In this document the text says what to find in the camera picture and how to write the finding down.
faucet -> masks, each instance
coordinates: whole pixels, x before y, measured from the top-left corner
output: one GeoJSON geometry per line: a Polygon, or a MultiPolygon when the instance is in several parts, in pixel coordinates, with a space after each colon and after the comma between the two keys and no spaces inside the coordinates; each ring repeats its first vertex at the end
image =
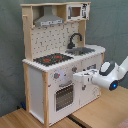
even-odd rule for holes
{"type": "Polygon", "coordinates": [[[80,36],[80,41],[82,41],[82,35],[80,33],[74,33],[71,38],[70,38],[70,43],[68,44],[68,49],[72,49],[73,47],[75,47],[75,44],[73,44],[72,39],[75,35],[79,35],[80,36]]]}

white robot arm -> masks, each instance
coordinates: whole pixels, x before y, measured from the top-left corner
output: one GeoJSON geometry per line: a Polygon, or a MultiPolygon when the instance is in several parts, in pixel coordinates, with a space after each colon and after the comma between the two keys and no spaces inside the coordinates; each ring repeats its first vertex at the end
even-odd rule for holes
{"type": "Polygon", "coordinates": [[[128,71],[128,57],[118,66],[114,61],[105,62],[100,70],[90,69],[73,74],[73,79],[83,85],[94,84],[110,91],[117,88],[118,83],[128,71]]]}

pegboard backsplash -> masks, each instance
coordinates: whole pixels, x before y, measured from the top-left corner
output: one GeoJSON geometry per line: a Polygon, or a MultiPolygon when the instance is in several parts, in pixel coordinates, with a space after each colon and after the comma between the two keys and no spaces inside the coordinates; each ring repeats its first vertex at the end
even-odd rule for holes
{"type": "MultiPolygon", "coordinates": [[[[70,37],[78,33],[79,22],[69,22],[45,27],[35,27],[31,31],[33,59],[67,49],[70,37]]],[[[78,46],[78,36],[73,38],[78,46]]]]}

knob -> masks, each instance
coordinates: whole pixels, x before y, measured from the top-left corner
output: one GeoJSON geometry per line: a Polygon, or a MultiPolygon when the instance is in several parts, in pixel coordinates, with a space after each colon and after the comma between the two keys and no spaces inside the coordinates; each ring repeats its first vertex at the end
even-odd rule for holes
{"type": "Polygon", "coordinates": [[[60,76],[60,74],[58,74],[58,73],[55,73],[55,74],[54,74],[54,78],[55,78],[55,79],[59,78],[59,76],[60,76]]]}
{"type": "Polygon", "coordinates": [[[73,67],[73,68],[72,68],[72,71],[73,71],[73,72],[76,72],[76,70],[77,70],[77,67],[73,67]]]}

microwave door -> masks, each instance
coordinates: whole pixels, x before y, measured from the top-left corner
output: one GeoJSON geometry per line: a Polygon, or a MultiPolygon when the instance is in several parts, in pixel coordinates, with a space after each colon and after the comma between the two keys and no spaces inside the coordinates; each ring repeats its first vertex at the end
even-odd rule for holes
{"type": "Polygon", "coordinates": [[[68,7],[68,20],[78,20],[82,18],[81,6],[69,6],[68,7]]]}

